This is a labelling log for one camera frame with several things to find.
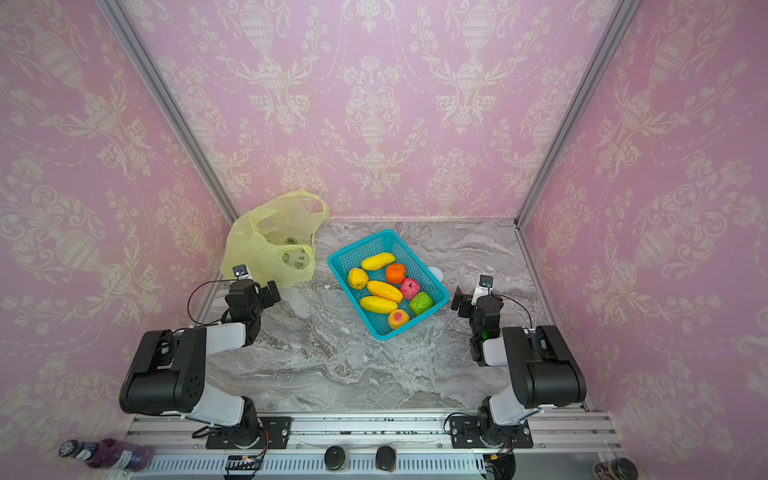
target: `toy fruit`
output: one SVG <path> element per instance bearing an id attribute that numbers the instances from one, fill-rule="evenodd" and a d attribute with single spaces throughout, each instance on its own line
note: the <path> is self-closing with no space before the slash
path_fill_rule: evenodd
<path id="1" fill-rule="evenodd" d="M 379 282 L 378 280 L 371 280 L 368 282 L 368 291 L 376 296 L 392 300 L 394 302 L 402 302 L 402 293 L 397 290 L 397 287 L 389 285 L 388 283 Z"/>
<path id="2" fill-rule="evenodd" d="M 389 326 L 392 327 L 393 330 L 397 330 L 401 326 L 408 323 L 408 320 L 410 320 L 411 317 L 408 316 L 408 312 L 405 310 L 397 309 L 394 312 L 389 314 L 389 318 L 387 319 L 387 323 Z"/>
<path id="3" fill-rule="evenodd" d="M 353 268 L 349 271 L 346 281 L 353 289 L 362 290 L 366 288 L 366 284 L 368 283 L 368 273 L 363 272 L 359 268 Z"/>
<path id="4" fill-rule="evenodd" d="M 397 302 L 387 300 L 380 296 L 364 296 L 360 299 L 360 306 L 363 310 L 374 313 L 383 313 L 389 315 L 393 310 L 397 310 Z"/>
<path id="5" fill-rule="evenodd" d="M 411 307 L 411 311 L 414 312 L 416 316 L 419 316 L 427 310 L 431 309 L 433 305 L 435 305 L 435 302 L 432 302 L 432 299 L 429 298 L 429 295 L 421 292 L 417 293 L 416 296 L 413 297 L 413 300 L 411 300 L 411 303 L 408 306 Z"/>
<path id="6" fill-rule="evenodd" d="M 373 257 L 368 257 L 362 262 L 360 262 L 360 266 L 363 270 L 368 270 L 369 272 L 372 272 L 374 270 L 378 270 L 380 268 L 384 268 L 385 266 L 389 265 L 390 263 L 395 262 L 395 256 L 391 253 L 380 253 L 378 255 L 374 255 Z"/>
<path id="7" fill-rule="evenodd" d="M 413 297 L 416 296 L 418 292 L 422 291 L 422 286 L 419 285 L 419 282 L 414 280 L 413 278 L 406 278 L 402 281 L 402 285 L 400 286 L 400 291 L 402 292 L 402 295 L 408 300 L 409 302 L 413 300 Z"/>
<path id="8" fill-rule="evenodd" d="M 406 266 L 402 263 L 393 263 L 386 267 L 386 281 L 399 285 L 406 279 Z"/>

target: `yellow plastic bag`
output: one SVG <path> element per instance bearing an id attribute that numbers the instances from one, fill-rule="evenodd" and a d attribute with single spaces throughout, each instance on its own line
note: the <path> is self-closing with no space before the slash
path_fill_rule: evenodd
<path id="1" fill-rule="evenodd" d="M 315 232 L 328 217 L 328 205 L 297 190 L 256 207 L 235 220 L 221 262 L 224 278 L 245 265 L 253 281 L 277 286 L 304 282 L 315 273 Z"/>

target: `teal basket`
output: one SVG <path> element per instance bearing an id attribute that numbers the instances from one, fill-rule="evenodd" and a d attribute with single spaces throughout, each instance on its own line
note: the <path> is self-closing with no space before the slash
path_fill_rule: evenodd
<path id="1" fill-rule="evenodd" d="M 353 268 L 360 268 L 360 262 L 368 257 L 385 252 L 392 253 L 395 256 L 397 263 L 405 265 L 406 276 L 419 282 L 422 292 L 426 292 L 427 295 L 429 295 L 429 298 L 435 302 L 435 305 L 431 309 L 419 316 L 414 316 L 408 306 L 408 300 L 403 299 L 400 303 L 400 308 L 408 312 L 411 319 L 397 330 L 393 330 L 387 323 L 388 315 L 368 312 L 360 308 L 360 299 L 364 296 L 371 295 L 367 287 L 362 290 L 355 290 L 350 288 L 349 284 L 346 282 L 349 271 Z M 388 340 L 395 335 L 405 332 L 407 329 L 412 328 L 415 324 L 421 322 L 428 316 L 431 316 L 448 303 L 448 290 L 435 278 L 432 272 L 430 272 L 426 265 L 419 260 L 416 254 L 413 253 L 413 250 L 406 245 L 406 242 L 402 241 L 400 235 L 394 230 L 382 230 L 378 233 L 374 233 L 370 237 L 363 238 L 352 245 L 342 248 L 328 257 L 328 266 L 339 283 L 341 283 L 341 287 L 346 292 L 349 301 L 352 302 L 352 305 L 355 307 L 355 310 L 357 310 L 362 321 L 368 326 L 371 335 L 377 340 Z M 386 282 L 386 267 L 375 272 L 366 273 L 368 273 L 369 280 Z"/>

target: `marble tabletop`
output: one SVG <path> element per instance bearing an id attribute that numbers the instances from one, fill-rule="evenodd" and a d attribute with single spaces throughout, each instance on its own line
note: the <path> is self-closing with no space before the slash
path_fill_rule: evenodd
<path id="1" fill-rule="evenodd" d="M 425 264 L 443 271 L 451 295 L 457 286 L 471 292 L 481 273 L 492 275 L 496 293 L 525 305 L 535 325 L 546 323 L 510 220 L 330 221 L 316 235 L 314 278 L 280 289 L 283 300 L 264 310 L 253 345 L 209 357 L 207 381 L 250 397 L 261 412 L 474 408 L 504 389 L 507 369 L 472 361 L 468 320 L 450 310 L 450 303 L 385 342 L 370 335 L 326 260 L 386 228 Z M 207 321 L 227 308 L 222 285 Z M 507 300 L 502 326 L 513 325 L 527 326 L 528 317 Z"/>

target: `pink wallpaper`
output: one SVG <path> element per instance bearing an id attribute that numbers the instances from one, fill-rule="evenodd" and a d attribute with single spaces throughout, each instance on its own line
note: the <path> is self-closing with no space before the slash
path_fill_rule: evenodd
<path id="1" fill-rule="evenodd" d="M 93 478 L 58 446 L 125 429 L 228 226 L 92 0 L 0 2 L 0 47 L 0 476 Z"/>
<path id="2" fill-rule="evenodd" d="M 645 478 L 768 477 L 766 21 L 642 2 L 526 232 Z"/>
<path id="3" fill-rule="evenodd" d="M 241 212 L 515 217 L 615 0 L 124 0 Z"/>

